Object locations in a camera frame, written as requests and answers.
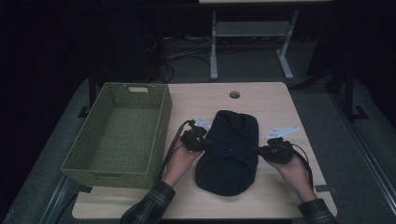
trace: plaid sleeve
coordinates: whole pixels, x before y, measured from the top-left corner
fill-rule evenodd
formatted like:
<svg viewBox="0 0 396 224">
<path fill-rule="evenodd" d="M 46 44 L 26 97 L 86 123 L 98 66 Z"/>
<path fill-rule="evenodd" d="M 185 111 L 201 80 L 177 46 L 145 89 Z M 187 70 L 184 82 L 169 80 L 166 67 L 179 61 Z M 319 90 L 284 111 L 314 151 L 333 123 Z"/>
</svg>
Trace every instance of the plaid sleeve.
<svg viewBox="0 0 396 224">
<path fill-rule="evenodd" d="M 172 187 L 162 181 L 158 182 L 140 203 L 135 204 L 122 215 L 120 224 L 160 223 L 175 194 Z"/>
<path fill-rule="evenodd" d="M 298 206 L 304 216 L 306 224 L 335 224 L 338 223 L 323 199 L 302 203 Z"/>
</svg>

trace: light wood tabletop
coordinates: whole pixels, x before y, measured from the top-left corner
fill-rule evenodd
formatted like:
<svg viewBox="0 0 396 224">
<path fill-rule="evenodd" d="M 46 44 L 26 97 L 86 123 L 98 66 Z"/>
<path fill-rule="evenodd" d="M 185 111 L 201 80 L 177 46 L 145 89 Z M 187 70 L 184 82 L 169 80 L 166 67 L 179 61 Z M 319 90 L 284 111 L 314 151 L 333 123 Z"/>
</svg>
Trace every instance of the light wood tabletop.
<svg viewBox="0 0 396 224">
<path fill-rule="evenodd" d="M 219 110 L 231 110 L 254 116 L 259 122 L 260 146 L 266 146 L 265 135 L 272 127 L 297 126 L 295 133 L 284 136 L 300 146 L 308 156 L 314 185 L 326 185 L 314 152 L 309 144 L 289 91 L 280 82 L 170 84 L 173 107 L 168 127 L 167 150 L 179 126 L 188 119 L 203 118 L 211 123 Z M 230 97 L 238 91 L 240 98 Z M 301 213 L 298 197 L 283 182 L 280 174 L 261 157 L 256 180 L 245 192 L 223 197 L 196 186 L 195 165 L 175 186 L 176 196 L 163 218 L 297 218 Z M 91 193 L 81 192 L 73 208 L 75 218 L 120 218 L 148 189 L 93 187 Z M 331 212 L 337 210 L 329 191 L 317 192 Z"/>
</svg>

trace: human hand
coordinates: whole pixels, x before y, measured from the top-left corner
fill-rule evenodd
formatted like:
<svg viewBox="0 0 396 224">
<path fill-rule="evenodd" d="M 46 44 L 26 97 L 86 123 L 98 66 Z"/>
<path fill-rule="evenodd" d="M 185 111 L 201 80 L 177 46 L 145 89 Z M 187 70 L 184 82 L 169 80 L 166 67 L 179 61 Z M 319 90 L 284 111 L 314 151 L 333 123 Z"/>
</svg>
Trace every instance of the human hand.
<svg viewBox="0 0 396 224">
<path fill-rule="evenodd" d="M 162 181 L 171 187 L 189 171 L 195 159 L 202 154 L 202 151 L 189 152 L 180 139 L 177 139 L 173 150 L 174 153 L 166 166 L 166 171 L 162 178 Z"/>
<path fill-rule="evenodd" d="M 297 156 L 294 155 L 288 164 L 267 162 L 280 172 L 285 183 L 297 194 L 302 203 L 318 198 L 309 185 L 304 164 Z"/>
</svg>

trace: plastic basket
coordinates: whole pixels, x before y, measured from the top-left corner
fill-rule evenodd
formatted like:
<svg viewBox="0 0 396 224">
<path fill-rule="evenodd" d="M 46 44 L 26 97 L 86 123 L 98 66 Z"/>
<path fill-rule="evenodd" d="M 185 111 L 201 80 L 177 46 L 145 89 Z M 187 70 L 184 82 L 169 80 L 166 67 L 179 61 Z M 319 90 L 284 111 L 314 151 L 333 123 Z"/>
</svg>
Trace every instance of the plastic basket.
<svg viewBox="0 0 396 224">
<path fill-rule="evenodd" d="M 106 83 L 61 170 L 86 186 L 152 188 L 171 110 L 167 85 Z"/>
</svg>

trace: gray carpet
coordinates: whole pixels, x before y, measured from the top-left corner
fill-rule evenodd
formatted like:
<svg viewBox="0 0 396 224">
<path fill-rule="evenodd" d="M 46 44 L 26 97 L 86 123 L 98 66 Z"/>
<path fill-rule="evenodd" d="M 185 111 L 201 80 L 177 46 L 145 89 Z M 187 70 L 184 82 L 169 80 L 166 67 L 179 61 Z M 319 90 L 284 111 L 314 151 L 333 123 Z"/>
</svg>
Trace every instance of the gray carpet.
<svg viewBox="0 0 396 224">
<path fill-rule="evenodd" d="M 172 46 L 173 51 L 183 51 Z M 295 79 L 283 77 L 274 52 L 274 45 L 262 49 L 248 49 L 233 54 L 219 54 L 219 80 L 217 82 L 282 81 L 291 86 L 305 79 L 314 43 L 290 45 L 287 58 Z M 170 83 L 207 82 L 209 80 L 208 53 L 191 55 L 169 62 L 175 71 Z M 291 91 L 291 97 L 315 151 L 318 163 L 338 209 L 340 223 L 396 223 L 380 187 L 375 182 L 368 163 L 362 156 L 360 144 L 350 129 L 350 124 L 340 112 L 338 99 L 342 93 L 331 95 L 324 90 L 327 77 L 303 91 Z M 35 168 L 30 173 L 13 204 L 5 223 L 118 223 L 117 220 L 77 220 L 71 215 L 73 196 L 81 186 L 73 181 L 67 188 L 55 191 L 61 181 L 60 172 L 64 158 L 72 146 L 84 119 L 78 113 L 88 105 L 88 83 L 85 81 L 71 99 L 58 126 L 43 149 Z M 361 135 L 370 146 L 389 181 L 395 186 L 396 132 L 371 100 L 367 90 L 356 82 L 354 105 L 361 105 L 369 119 L 357 120 Z"/>
</svg>

